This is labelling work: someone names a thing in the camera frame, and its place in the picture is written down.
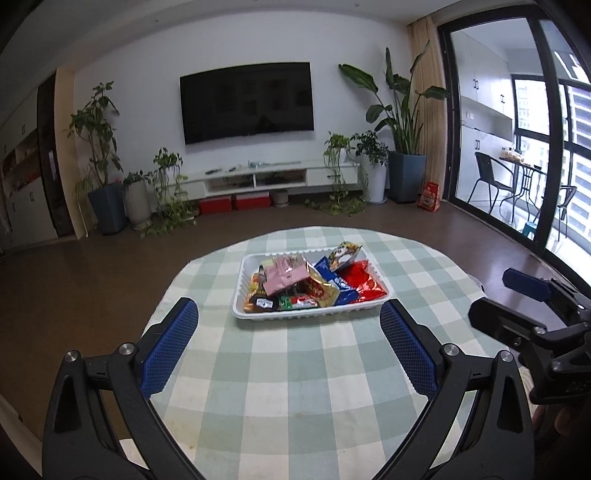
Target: beige curtain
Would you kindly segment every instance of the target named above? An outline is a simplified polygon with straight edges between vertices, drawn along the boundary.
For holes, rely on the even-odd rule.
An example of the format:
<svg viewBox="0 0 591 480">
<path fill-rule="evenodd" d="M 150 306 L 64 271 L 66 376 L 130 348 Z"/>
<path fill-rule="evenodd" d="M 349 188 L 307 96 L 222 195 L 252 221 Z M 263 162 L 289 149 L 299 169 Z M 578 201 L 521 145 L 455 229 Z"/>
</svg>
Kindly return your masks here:
<svg viewBox="0 0 591 480">
<path fill-rule="evenodd" d="M 413 58 L 421 53 L 427 41 L 431 40 L 431 46 L 415 70 L 414 89 L 423 92 L 431 85 L 445 87 L 439 39 L 431 16 L 410 24 L 408 36 Z M 441 199 L 447 160 L 447 102 L 421 99 L 418 118 L 424 124 L 420 153 L 427 156 L 425 182 L 433 181 L 439 185 Z"/>
</svg>

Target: black door frame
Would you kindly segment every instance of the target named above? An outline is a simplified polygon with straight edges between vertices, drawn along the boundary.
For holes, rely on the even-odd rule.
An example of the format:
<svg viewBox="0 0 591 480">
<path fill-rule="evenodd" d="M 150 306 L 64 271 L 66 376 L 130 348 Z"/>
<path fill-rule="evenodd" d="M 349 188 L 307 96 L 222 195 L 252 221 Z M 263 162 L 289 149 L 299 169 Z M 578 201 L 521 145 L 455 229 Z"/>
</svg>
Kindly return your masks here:
<svg viewBox="0 0 591 480">
<path fill-rule="evenodd" d="M 546 179 L 545 195 L 538 220 L 535 237 L 533 240 L 522 235 L 501 220 L 488 215 L 486 212 L 470 205 L 455 196 L 457 187 L 457 178 L 460 167 L 460 149 L 461 149 L 461 107 L 460 107 L 460 88 L 457 70 L 456 56 L 452 42 L 452 32 L 463 30 L 475 25 L 490 23 L 512 18 L 525 18 L 530 26 L 534 41 L 540 56 L 540 63 L 546 83 L 546 92 L 548 96 L 548 119 L 550 121 L 550 153 L 548 156 L 548 175 Z M 490 11 L 479 12 L 468 15 L 457 20 L 453 20 L 438 27 L 441 55 L 443 58 L 443 67 L 446 85 L 451 92 L 447 100 L 447 166 L 445 175 L 445 184 L 443 189 L 443 198 L 448 202 L 471 213 L 480 220 L 490 224 L 501 231 L 511 239 L 531 250 L 535 255 L 548 262 L 552 267 L 564 275 L 573 285 L 575 285 L 585 295 L 591 297 L 591 286 L 581 278 L 572 268 L 559 259 L 556 255 L 546 249 L 546 243 L 552 230 L 556 204 L 558 202 L 560 178 L 563 160 L 563 124 L 560 101 L 560 84 L 552 52 L 542 25 L 541 20 L 550 20 L 546 13 L 536 5 L 516 5 L 514 7 L 503 7 Z M 572 43 L 571 39 L 565 35 L 565 39 Z"/>
</svg>

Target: window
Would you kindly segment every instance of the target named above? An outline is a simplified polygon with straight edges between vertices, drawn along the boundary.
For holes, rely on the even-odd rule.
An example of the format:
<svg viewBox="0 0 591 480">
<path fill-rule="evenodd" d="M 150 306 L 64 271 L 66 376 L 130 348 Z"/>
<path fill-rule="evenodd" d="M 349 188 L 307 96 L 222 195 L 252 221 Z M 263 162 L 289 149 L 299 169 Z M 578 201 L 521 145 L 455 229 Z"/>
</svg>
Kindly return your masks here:
<svg viewBox="0 0 591 480">
<path fill-rule="evenodd" d="M 515 81 L 518 127 L 543 135 L 550 134 L 546 84 L 539 80 Z"/>
</svg>

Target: black tv screen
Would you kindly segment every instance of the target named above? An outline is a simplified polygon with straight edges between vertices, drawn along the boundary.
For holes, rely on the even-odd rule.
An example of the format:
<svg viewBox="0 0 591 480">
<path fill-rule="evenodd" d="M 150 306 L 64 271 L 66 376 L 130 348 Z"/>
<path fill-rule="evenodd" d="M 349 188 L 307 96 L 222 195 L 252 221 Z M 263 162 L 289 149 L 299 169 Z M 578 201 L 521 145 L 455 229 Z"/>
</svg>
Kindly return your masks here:
<svg viewBox="0 0 591 480">
<path fill-rule="evenodd" d="M 262 63 L 180 79 L 185 143 L 314 130 L 309 63 Z"/>
</svg>

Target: checkered tablecloth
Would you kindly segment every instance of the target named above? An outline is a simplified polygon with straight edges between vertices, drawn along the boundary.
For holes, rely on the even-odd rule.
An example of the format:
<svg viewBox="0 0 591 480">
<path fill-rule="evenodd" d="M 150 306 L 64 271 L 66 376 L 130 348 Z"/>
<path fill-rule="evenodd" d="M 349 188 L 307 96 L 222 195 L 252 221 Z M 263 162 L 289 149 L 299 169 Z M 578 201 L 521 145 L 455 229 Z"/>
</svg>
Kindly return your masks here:
<svg viewBox="0 0 591 480">
<path fill-rule="evenodd" d="M 232 298 L 246 254 L 362 244 L 418 323 L 441 343 L 494 356 L 502 345 L 467 322 L 479 287 L 416 241 L 350 228 L 309 227 L 240 242 L 189 263 L 147 327 L 179 297 L 199 325 L 162 393 L 151 401 L 208 480 L 371 479 L 425 406 L 379 326 L 378 309 L 311 319 L 238 320 Z M 466 403 L 440 452 L 448 458 Z"/>
</svg>

